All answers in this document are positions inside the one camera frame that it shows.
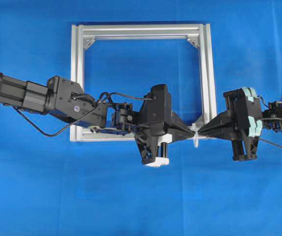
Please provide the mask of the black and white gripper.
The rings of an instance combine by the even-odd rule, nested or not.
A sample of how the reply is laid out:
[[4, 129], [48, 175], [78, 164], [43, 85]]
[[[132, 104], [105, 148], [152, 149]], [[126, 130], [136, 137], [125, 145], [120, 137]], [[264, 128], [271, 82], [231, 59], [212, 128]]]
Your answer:
[[[199, 134], [207, 138], [232, 140], [233, 160], [248, 161], [257, 159], [257, 146], [263, 129], [262, 110], [260, 99], [254, 88], [242, 87], [224, 93], [226, 100], [225, 112], [218, 114], [202, 128]], [[232, 132], [209, 132], [232, 123], [233, 131], [237, 135], [233, 138]]]

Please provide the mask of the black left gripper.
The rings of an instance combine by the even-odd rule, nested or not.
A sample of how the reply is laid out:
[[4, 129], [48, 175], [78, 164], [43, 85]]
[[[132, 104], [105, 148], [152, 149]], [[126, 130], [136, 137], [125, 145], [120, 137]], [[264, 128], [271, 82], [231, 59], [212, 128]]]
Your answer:
[[169, 164], [168, 144], [191, 139], [195, 132], [177, 113], [172, 112], [171, 115], [163, 116], [139, 115], [134, 134], [141, 163], [149, 167], [160, 167]]

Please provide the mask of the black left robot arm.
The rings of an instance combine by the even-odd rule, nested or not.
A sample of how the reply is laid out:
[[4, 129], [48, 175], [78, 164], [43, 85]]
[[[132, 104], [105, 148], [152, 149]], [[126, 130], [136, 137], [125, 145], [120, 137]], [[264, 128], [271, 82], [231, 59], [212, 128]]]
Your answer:
[[78, 83], [59, 76], [43, 86], [0, 73], [0, 103], [18, 114], [52, 115], [68, 126], [86, 127], [93, 133], [133, 134], [143, 165], [168, 165], [168, 144], [195, 133], [172, 110], [166, 85], [153, 86], [140, 100], [141, 109], [134, 111], [131, 103], [113, 102], [111, 93], [94, 99]]

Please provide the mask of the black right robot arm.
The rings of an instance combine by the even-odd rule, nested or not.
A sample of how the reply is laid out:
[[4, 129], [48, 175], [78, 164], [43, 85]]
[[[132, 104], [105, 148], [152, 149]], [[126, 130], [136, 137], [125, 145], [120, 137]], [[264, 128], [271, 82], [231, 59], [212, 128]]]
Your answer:
[[269, 103], [262, 111], [263, 98], [250, 87], [227, 91], [224, 98], [226, 111], [210, 120], [198, 133], [231, 141], [234, 161], [255, 160], [262, 130], [282, 132], [282, 102]]

